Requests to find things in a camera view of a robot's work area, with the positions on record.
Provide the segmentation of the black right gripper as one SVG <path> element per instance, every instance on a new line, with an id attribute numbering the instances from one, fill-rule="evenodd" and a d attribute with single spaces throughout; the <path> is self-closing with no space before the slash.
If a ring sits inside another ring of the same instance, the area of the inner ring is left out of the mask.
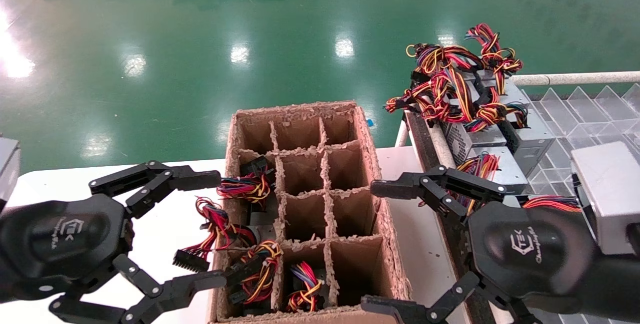
<path id="1" fill-rule="evenodd" d="M 599 255 L 580 213 L 496 203 L 506 188 L 473 174 L 440 165 L 427 172 L 403 172 L 396 180 L 371 181 L 371 194 L 378 198 L 418 198 L 434 212 L 465 223 L 467 208 L 453 193 L 488 203 L 468 220 L 473 262 L 484 279 L 509 297 L 569 296 Z"/>

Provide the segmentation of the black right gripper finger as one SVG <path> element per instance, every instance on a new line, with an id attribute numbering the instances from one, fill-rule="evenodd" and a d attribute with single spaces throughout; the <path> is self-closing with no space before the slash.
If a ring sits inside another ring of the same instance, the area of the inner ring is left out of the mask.
<path id="1" fill-rule="evenodd" d="M 431 307 L 412 301 L 366 295 L 361 298 L 364 311 L 394 317 L 398 324 L 445 324 L 450 314 L 474 292 L 510 312 L 515 324 L 539 324 L 539 320 L 525 306 L 525 295 L 501 297 L 506 291 L 493 287 L 493 282 L 481 273 L 467 272 Z"/>

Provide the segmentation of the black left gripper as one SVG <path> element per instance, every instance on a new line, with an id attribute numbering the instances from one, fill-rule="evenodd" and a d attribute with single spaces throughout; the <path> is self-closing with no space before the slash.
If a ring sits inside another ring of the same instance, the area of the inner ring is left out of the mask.
<path id="1" fill-rule="evenodd" d="M 118 270 L 143 294 L 134 306 L 83 302 L 75 292 L 56 299 L 49 311 L 71 324 L 151 324 L 187 308 L 198 292 L 224 287 L 224 273 L 200 272 L 160 285 L 125 255 L 135 235 L 130 217 L 144 216 L 174 190 L 215 188 L 221 180 L 218 171 L 151 161 L 90 181 L 93 196 L 84 200 L 7 208 L 0 220 L 1 301 L 39 301 L 75 290 L 91 294 Z M 111 198 L 137 188 L 126 208 Z"/>

